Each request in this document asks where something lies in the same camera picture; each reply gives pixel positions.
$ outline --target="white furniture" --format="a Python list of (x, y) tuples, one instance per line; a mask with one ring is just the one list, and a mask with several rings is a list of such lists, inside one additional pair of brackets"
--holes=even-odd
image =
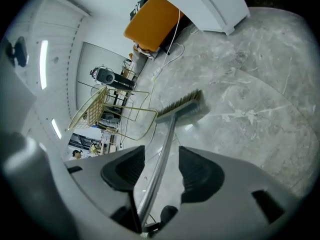
[(179, 8), (202, 31), (230, 35), (235, 25), (249, 17), (244, 0), (168, 0)]

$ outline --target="metal pole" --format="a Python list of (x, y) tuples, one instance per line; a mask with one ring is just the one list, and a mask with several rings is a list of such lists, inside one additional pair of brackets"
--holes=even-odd
[(146, 224), (151, 208), (154, 205), (155, 199), (157, 197), (161, 180), (167, 165), (171, 143), (175, 133), (176, 121), (176, 117), (172, 117), (172, 119), (170, 120), (168, 133), (166, 134), (160, 157), (158, 159), (158, 162), (156, 163), (154, 172), (152, 174), (148, 187), (146, 188), (142, 201), (137, 209), (142, 227), (144, 227), (144, 225)]

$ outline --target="orange cushion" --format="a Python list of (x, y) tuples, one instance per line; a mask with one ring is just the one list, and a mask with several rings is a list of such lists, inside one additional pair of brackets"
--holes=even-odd
[(124, 36), (155, 52), (177, 24), (179, 9), (167, 0), (148, 0), (132, 18)]

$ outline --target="broom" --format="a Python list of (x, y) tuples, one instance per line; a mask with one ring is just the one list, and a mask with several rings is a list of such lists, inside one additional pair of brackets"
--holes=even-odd
[(157, 124), (169, 122), (169, 130), (166, 134), (160, 157), (158, 159), (158, 162), (156, 163), (151, 180), (137, 209), (142, 227), (144, 227), (150, 214), (151, 208), (154, 204), (161, 184), (162, 177), (165, 172), (171, 143), (175, 132), (176, 122), (179, 118), (186, 115), (191, 115), (198, 110), (198, 108), (200, 107), (200, 97), (201, 91), (194, 90), (180, 100), (172, 103), (171, 105), (158, 112), (155, 122)]

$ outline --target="gray marble floor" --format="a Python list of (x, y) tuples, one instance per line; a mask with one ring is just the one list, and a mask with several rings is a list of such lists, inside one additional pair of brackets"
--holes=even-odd
[[(150, 106), (148, 101), (142, 105), (159, 110), (199, 89), (209, 110), (200, 120), (190, 117), (175, 129), (151, 211), (156, 220), (165, 205), (180, 204), (184, 190), (178, 169), (180, 145), (249, 161), (298, 196), (304, 196), (312, 185), (319, 164), (319, 47), (296, 14), (268, 8), (252, 8), (250, 13), (251, 18), (243, 20), (230, 36), (201, 31), (190, 35), (192, 26), (184, 29), (177, 39), (185, 46), (183, 55), (163, 68), (154, 82)], [(167, 60), (181, 49), (174, 44)], [(164, 57), (161, 53), (146, 63), (137, 90), (151, 91)], [(142, 94), (131, 96), (135, 107), (143, 98)], [(136, 115), (132, 111), (130, 118)], [(141, 137), (152, 117), (152, 113), (140, 112), (136, 122), (128, 122), (127, 135)], [(126, 123), (121, 122), (123, 133)], [(157, 125), (155, 131), (154, 127), (138, 141), (126, 138), (123, 142), (124, 148), (146, 145), (145, 169), (134, 191), (137, 206), (167, 133), (165, 124)]]

